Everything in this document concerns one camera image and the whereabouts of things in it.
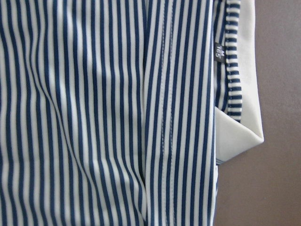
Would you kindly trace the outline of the blue white striped polo shirt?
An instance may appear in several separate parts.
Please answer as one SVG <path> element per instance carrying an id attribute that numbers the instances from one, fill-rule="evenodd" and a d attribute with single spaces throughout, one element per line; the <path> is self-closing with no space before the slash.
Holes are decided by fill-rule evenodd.
<path id="1" fill-rule="evenodd" d="M 3 0 L 0 223 L 211 226 L 264 141 L 253 0 Z"/>

